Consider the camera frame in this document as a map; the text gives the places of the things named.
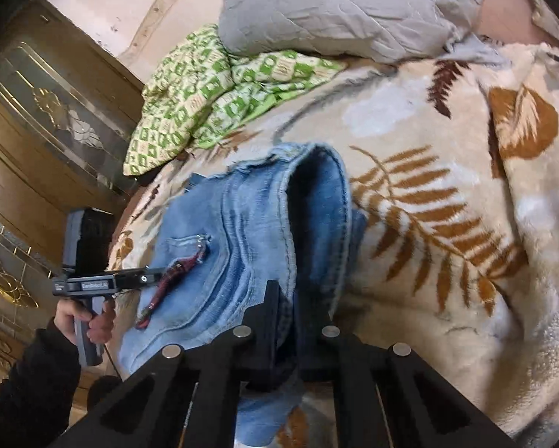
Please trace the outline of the person's left hand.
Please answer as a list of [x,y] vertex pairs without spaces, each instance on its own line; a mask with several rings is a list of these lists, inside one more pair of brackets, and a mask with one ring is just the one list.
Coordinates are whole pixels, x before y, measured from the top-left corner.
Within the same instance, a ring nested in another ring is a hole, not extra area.
[[114,307],[114,300],[109,299],[103,304],[102,313],[93,315],[77,301],[63,298],[59,300],[56,306],[56,315],[53,323],[72,344],[77,345],[75,321],[87,321],[87,338],[92,344],[103,345],[112,338],[115,320]]

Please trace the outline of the black sleeved left forearm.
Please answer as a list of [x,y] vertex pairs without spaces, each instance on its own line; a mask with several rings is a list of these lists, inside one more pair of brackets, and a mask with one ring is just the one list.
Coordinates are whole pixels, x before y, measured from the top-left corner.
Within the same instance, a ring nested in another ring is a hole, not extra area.
[[47,447],[67,430],[81,367],[53,321],[0,383],[0,447]]

